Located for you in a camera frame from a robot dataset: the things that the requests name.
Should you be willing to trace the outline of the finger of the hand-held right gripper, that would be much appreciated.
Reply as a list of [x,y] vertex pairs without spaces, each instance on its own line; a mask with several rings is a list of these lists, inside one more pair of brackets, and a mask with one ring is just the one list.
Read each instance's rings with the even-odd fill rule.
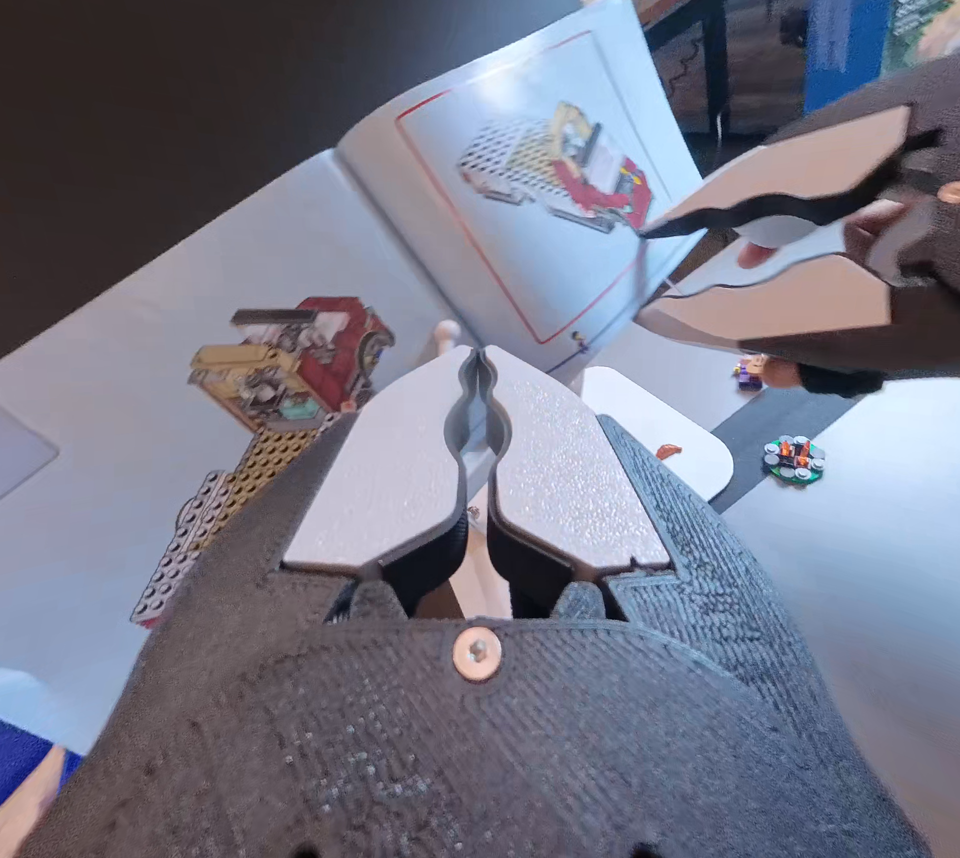
[[641,238],[732,230],[746,241],[798,241],[870,204],[893,184],[913,108],[901,104],[762,144],[718,169]]
[[833,253],[791,264],[753,284],[659,297],[637,320],[677,343],[747,351],[773,339],[889,325],[891,288],[868,268]]

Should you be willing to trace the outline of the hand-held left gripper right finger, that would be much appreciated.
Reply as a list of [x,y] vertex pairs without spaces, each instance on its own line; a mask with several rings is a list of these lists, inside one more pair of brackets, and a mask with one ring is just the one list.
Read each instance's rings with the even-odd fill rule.
[[598,416],[573,390],[490,345],[484,404],[487,508],[509,539],[591,578],[670,564]]

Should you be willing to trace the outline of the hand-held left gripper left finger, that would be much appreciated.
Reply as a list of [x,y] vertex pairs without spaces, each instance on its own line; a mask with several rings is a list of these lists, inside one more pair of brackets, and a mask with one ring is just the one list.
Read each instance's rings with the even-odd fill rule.
[[477,353],[459,345],[358,412],[283,554],[296,570],[359,575],[451,530],[466,507]]

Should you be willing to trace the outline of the person's right hand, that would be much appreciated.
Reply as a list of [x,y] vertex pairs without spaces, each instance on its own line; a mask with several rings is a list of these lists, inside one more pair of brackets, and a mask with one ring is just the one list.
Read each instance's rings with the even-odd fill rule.
[[[843,243],[846,256],[864,264],[876,241],[907,212],[908,206],[903,202],[879,199],[845,218]],[[750,271],[768,261],[777,251],[746,241],[737,257],[737,265]]]

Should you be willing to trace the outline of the toy campfire on green plate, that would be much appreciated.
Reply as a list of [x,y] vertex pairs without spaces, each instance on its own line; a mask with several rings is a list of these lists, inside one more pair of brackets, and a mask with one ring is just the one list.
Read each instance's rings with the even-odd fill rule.
[[806,487],[823,478],[826,451],[806,436],[786,434],[764,444],[762,465],[775,479]]

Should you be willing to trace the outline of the building instruction booklet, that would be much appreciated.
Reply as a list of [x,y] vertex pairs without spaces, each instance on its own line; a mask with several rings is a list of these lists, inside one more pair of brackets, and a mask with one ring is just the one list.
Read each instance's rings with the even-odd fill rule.
[[373,111],[2,359],[2,730],[87,753],[254,437],[307,440],[436,354],[569,382],[680,263],[701,182],[628,0]]

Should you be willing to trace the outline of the white book stand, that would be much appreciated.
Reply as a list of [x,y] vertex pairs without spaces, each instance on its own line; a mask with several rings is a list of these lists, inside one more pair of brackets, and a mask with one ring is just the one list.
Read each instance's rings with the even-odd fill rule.
[[[705,502],[723,492],[734,475],[726,444],[675,408],[606,366],[588,367],[572,388],[596,415],[609,416],[652,453],[676,445],[666,467]],[[498,575],[487,547],[488,480],[494,463],[483,442],[464,455],[467,464],[467,545],[462,564],[443,584],[424,596],[414,616],[425,619],[508,619],[512,606],[508,582]]]

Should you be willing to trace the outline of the blue storage bin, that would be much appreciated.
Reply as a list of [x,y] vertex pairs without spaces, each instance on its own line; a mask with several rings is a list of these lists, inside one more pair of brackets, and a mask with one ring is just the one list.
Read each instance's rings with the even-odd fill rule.
[[54,743],[1,720],[1,804],[42,765]]

